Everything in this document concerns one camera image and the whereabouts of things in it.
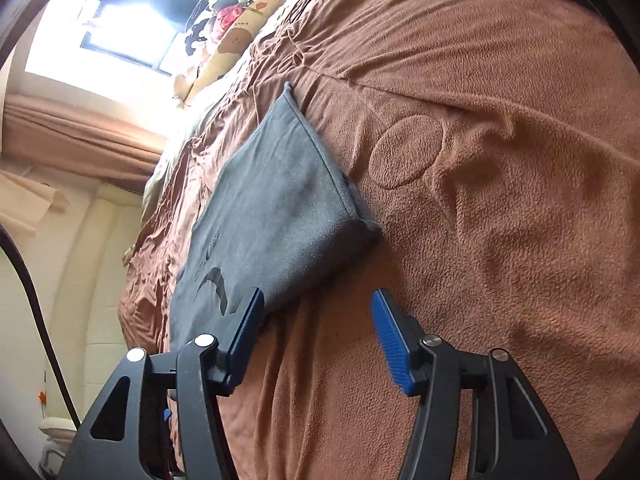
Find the grey t-shirt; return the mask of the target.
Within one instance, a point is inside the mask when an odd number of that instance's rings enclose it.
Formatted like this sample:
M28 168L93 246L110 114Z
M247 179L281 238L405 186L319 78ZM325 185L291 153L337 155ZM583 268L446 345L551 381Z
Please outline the grey t-shirt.
M171 297L178 350L239 310L254 288L282 308L358 257L381 231L286 84L224 164L192 229Z

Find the cream padded headboard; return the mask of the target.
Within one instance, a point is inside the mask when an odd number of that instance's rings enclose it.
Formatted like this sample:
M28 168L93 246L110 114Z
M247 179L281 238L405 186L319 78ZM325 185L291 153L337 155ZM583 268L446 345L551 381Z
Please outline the cream padded headboard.
M97 180L2 160L1 168L50 185L65 208L50 208L34 234L13 234L32 279L67 387L79 415L127 351L117 317L122 258L140 228L140 197ZM31 465L47 443L39 425L68 413L52 378L9 261L1 263L1 420Z

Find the beige green bed sheet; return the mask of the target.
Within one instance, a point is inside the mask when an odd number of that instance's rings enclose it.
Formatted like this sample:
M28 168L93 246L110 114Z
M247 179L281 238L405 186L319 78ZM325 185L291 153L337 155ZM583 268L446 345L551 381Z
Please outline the beige green bed sheet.
M199 136L210 123L210 120L218 108L220 100L208 104L192 106L188 110L182 110L183 118L178 123L176 132L167 138L163 153L156 164L152 176L146 181L142 196L141 224L145 225L150 220L160 202L164 189L171 179L177 167L178 159L186 142Z

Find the cream cloth on air conditioner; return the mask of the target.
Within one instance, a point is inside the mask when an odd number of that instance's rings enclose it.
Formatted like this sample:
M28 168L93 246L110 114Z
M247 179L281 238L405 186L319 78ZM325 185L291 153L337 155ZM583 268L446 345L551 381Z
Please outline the cream cloth on air conditioner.
M48 211L65 212L68 199L57 188L2 170L1 225L11 234L35 237Z

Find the brown curtain right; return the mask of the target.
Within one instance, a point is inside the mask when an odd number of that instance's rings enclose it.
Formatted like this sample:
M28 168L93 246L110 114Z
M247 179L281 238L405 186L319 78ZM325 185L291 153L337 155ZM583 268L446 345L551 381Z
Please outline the brown curtain right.
M3 105L2 153L141 193L165 139L77 106L9 94Z

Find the brown bed blanket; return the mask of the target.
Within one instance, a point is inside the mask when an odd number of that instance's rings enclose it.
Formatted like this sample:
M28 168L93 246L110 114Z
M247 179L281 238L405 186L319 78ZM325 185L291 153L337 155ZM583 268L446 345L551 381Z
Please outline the brown bed blanket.
M220 404L243 479L393 479L416 404L376 341L388 288L455 347L508 350L596 478L639 413L639 74L566 0L288 0L186 144L129 260L126 343L169 303L227 159L284 84L383 239L266 318Z

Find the red pink plush toy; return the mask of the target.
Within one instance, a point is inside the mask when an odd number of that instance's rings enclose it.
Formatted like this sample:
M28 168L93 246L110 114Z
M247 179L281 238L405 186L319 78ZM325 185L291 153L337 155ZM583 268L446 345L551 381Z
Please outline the red pink plush toy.
M227 30L235 23L244 11L245 9L239 4L226 6L221 9L216 15L216 20L214 21L209 39L213 41L220 41Z

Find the bear print pillow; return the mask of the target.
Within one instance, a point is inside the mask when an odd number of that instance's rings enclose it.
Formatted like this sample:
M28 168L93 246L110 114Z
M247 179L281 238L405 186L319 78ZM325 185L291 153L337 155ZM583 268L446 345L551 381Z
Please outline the bear print pillow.
M228 73L257 37L268 18L284 2L285 0L239 0L237 4L245 11L220 41L209 39L212 26L205 36L204 46L193 55L192 67L175 78L174 100L178 107L190 106L203 89Z

